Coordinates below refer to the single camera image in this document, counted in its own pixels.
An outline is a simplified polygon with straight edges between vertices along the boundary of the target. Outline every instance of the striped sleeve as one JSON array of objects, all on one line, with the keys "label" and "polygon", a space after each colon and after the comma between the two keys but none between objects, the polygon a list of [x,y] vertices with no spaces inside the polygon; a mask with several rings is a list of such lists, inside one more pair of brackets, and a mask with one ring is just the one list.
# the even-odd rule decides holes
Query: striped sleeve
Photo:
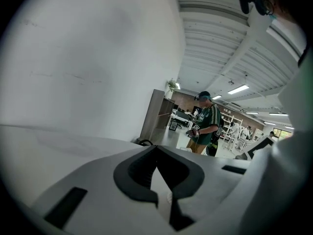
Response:
[{"label": "striped sleeve", "polygon": [[210,109],[210,125],[217,125],[220,126],[220,119],[221,119],[221,112],[216,105],[213,105]]}]

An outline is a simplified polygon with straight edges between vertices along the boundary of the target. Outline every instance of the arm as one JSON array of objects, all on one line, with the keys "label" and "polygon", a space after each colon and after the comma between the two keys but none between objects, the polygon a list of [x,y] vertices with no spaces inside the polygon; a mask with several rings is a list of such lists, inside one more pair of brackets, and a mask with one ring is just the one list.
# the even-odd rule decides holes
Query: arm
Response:
[{"label": "arm", "polygon": [[217,125],[211,125],[207,128],[204,128],[204,129],[201,129],[199,130],[199,134],[208,134],[208,133],[211,133],[211,132],[215,132],[219,129],[219,127]]}]

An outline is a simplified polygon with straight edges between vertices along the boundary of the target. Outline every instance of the white ceiling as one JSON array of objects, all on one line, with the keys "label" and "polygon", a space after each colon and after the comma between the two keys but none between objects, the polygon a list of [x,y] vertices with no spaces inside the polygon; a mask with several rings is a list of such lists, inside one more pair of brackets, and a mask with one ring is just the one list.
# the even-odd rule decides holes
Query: white ceiling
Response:
[{"label": "white ceiling", "polygon": [[[259,112],[258,119],[291,126],[277,95],[298,71],[305,41],[292,30],[260,16],[242,13],[238,0],[179,0],[186,50],[179,72],[181,92],[209,91],[233,109]],[[249,89],[230,95],[243,84]]]}]

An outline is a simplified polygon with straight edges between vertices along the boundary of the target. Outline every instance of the green jersey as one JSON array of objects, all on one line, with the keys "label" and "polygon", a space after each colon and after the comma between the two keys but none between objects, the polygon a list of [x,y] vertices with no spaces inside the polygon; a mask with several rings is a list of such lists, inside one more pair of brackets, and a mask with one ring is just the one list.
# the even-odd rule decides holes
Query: green jersey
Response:
[{"label": "green jersey", "polygon": [[[221,112],[216,104],[213,104],[210,108],[204,108],[200,115],[199,120],[196,122],[196,125],[200,129],[205,129],[211,125],[220,126]],[[211,142],[212,133],[201,134],[199,138],[193,137],[192,140],[197,144],[208,145]]]}]

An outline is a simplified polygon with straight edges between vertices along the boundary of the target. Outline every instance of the floor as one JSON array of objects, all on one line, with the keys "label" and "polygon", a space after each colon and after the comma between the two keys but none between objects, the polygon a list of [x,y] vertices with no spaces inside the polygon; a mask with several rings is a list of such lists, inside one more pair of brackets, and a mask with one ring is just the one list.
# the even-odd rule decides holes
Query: floor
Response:
[{"label": "floor", "polygon": [[[189,137],[186,136],[186,127],[181,129],[177,127],[176,131],[169,130],[168,126],[165,130],[156,129],[151,138],[151,142],[157,145],[166,145],[170,147],[176,147],[177,149],[185,148],[189,142]],[[226,149],[227,142],[223,139],[219,139],[219,146],[216,153],[216,157],[234,159],[237,155],[242,154],[239,149],[233,149],[232,151]]]}]

